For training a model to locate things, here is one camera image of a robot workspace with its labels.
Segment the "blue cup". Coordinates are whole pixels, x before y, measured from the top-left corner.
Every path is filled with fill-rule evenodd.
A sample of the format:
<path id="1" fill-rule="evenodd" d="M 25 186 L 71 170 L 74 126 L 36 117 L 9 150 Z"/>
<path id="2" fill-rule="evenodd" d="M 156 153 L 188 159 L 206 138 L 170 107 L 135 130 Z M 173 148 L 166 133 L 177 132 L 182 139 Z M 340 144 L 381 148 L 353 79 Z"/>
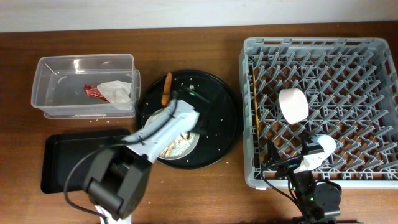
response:
<path id="1" fill-rule="evenodd" d="M 336 141 L 327 134 L 315 136 L 313 142 L 318 143 L 324 149 L 325 157 L 330 156 L 336 149 Z"/>

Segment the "orange carrot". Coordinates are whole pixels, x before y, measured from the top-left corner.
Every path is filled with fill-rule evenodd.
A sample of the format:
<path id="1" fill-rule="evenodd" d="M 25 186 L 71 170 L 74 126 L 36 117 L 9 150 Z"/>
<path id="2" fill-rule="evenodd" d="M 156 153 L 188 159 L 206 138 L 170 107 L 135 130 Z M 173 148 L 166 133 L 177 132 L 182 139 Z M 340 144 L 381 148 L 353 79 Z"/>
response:
<path id="1" fill-rule="evenodd" d="M 162 106 L 167 106 L 170 101 L 171 85 L 172 85 L 172 73 L 169 72 L 165 78 L 164 90 L 161 98 Z"/>

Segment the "wooden chopstick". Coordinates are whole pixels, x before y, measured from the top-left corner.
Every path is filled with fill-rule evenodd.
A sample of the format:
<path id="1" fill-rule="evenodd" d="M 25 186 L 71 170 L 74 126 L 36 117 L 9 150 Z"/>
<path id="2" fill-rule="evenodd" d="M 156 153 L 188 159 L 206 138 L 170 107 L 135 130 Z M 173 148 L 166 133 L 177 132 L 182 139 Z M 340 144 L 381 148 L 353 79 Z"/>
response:
<path id="1" fill-rule="evenodd" d="M 259 116 L 258 116 L 258 107 L 257 107 L 257 85 L 256 80 L 258 76 L 259 70 L 257 68 L 253 71 L 253 93 L 254 93 L 254 112 L 255 112 L 255 119 L 256 119 L 256 132 L 257 136 L 260 136 L 259 133 Z"/>

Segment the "white napkin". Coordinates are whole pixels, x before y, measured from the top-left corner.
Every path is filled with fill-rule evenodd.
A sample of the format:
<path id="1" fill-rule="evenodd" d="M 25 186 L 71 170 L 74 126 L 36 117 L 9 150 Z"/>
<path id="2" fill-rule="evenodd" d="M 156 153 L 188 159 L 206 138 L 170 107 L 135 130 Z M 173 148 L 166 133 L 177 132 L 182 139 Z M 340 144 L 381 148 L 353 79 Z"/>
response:
<path id="1" fill-rule="evenodd" d="M 119 80 L 105 82 L 97 89 L 118 110 L 132 110 L 131 83 Z"/>

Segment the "red snack wrapper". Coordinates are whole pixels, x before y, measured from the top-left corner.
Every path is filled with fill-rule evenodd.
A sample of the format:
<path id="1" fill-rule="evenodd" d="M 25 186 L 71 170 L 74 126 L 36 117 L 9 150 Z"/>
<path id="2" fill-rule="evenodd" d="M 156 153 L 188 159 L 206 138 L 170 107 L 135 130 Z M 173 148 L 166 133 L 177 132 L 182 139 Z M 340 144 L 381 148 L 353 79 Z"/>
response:
<path id="1" fill-rule="evenodd" d="M 90 97 L 95 97 L 95 98 L 101 99 L 101 100 L 109 103 L 109 101 L 102 95 L 102 93 L 99 91 L 99 89 L 97 89 L 96 86 L 85 84 L 83 90 L 86 95 L 88 95 Z"/>

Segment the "grey plate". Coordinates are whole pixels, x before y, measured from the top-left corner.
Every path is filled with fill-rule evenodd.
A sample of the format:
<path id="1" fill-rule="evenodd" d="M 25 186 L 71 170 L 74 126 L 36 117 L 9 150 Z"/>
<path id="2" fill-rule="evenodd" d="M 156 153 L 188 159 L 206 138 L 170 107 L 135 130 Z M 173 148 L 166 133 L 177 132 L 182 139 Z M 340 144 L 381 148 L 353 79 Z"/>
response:
<path id="1" fill-rule="evenodd" d="M 169 122 L 160 131 L 157 131 L 149 141 L 152 144 L 149 147 L 150 154 L 154 155 L 155 159 L 180 159 L 194 149 L 200 138 L 199 134 L 181 131 L 182 128 L 188 125 L 190 116 L 182 119 L 177 111 L 174 112 L 172 117 L 170 116 L 171 114 L 172 109 L 164 108 L 158 110 L 156 114 L 149 117 L 144 125 L 145 128 L 149 126 L 157 129 L 170 118 Z"/>

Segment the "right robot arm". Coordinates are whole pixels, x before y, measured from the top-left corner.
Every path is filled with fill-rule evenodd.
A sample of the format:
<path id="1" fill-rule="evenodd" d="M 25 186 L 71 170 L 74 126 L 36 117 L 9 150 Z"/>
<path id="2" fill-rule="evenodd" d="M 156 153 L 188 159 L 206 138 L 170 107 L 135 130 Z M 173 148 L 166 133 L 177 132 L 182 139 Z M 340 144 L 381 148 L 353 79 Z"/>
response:
<path id="1" fill-rule="evenodd" d="M 323 134 L 302 138 L 300 154 L 282 159 L 272 140 L 267 140 L 265 168 L 287 179 L 289 194 L 286 197 L 302 214 L 294 217 L 293 223 L 336 223 L 336 217 L 341 214 L 342 188 L 330 180 L 315 180 L 312 174 L 335 149 L 334 139 Z"/>

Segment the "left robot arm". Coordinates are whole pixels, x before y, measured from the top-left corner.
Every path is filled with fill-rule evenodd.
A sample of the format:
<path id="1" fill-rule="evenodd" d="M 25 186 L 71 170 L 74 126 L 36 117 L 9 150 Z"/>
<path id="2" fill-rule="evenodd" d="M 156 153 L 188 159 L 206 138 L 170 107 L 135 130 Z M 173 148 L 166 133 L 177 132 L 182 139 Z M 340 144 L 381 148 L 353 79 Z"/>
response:
<path id="1" fill-rule="evenodd" d="M 150 115 L 151 123 L 92 153 L 83 190 L 102 223 L 129 223 L 146 191 L 152 165 L 182 134 L 199 133 L 208 122 L 214 93 L 181 88 L 170 103 Z"/>

